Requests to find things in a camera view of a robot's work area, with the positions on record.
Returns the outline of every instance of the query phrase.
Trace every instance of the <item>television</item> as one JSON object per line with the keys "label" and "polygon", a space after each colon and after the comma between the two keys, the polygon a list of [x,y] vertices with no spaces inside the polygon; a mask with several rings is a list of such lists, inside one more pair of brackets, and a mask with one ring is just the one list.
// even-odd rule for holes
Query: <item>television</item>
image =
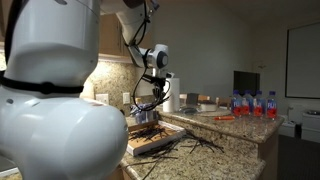
{"label": "television", "polygon": [[260,90],[260,74],[243,71],[233,71],[233,89],[239,90],[241,96],[245,90],[251,90],[251,95],[255,96]]}

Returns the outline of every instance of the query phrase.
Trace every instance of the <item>orange object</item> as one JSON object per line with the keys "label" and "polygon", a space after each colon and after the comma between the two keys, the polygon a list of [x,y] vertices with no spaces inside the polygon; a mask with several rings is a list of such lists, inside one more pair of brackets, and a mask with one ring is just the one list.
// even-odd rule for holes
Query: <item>orange object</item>
{"label": "orange object", "polygon": [[214,120],[234,120],[234,116],[218,116],[214,117]]}

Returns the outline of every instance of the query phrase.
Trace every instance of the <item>dark floor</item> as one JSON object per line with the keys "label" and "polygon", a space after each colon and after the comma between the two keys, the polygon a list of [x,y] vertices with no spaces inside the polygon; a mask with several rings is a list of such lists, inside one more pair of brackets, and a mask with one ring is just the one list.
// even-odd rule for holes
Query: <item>dark floor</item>
{"label": "dark floor", "polygon": [[278,180],[320,180],[320,143],[279,135]]}

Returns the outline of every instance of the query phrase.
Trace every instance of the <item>granite countertop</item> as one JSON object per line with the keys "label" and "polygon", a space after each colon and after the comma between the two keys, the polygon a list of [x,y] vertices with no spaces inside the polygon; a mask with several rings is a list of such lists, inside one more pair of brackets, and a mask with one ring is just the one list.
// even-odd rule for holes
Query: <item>granite countertop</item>
{"label": "granite countertop", "polygon": [[265,161],[246,154],[206,146],[182,138],[167,158],[133,157],[125,153],[120,165],[132,179],[258,179]]}
{"label": "granite countertop", "polygon": [[22,180],[22,177],[20,173],[15,173],[6,177],[0,177],[0,180]]}
{"label": "granite countertop", "polygon": [[213,120],[213,116],[202,116],[201,113],[188,115],[180,112],[167,113],[161,110],[158,112],[160,117],[167,117],[254,143],[266,142],[284,121],[282,117],[277,117],[273,121],[254,117],[242,117],[236,120]]}

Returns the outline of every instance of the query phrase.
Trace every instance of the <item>bottle label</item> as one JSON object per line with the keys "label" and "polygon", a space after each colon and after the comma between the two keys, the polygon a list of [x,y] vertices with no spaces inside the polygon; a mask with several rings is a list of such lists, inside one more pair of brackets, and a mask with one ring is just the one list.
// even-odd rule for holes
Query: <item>bottle label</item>
{"label": "bottle label", "polygon": [[277,104],[275,100],[269,99],[267,102],[267,118],[275,118],[277,116]]}
{"label": "bottle label", "polygon": [[252,113],[253,111],[252,104],[253,104],[252,99],[250,100],[250,99],[243,98],[241,113],[243,115],[249,115],[250,113]]}
{"label": "bottle label", "polygon": [[232,114],[235,116],[241,115],[241,101],[234,99],[232,100],[232,107],[231,107]]}
{"label": "bottle label", "polygon": [[261,117],[264,114],[264,105],[262,99],[254,99],[253,100],[253,115]]}

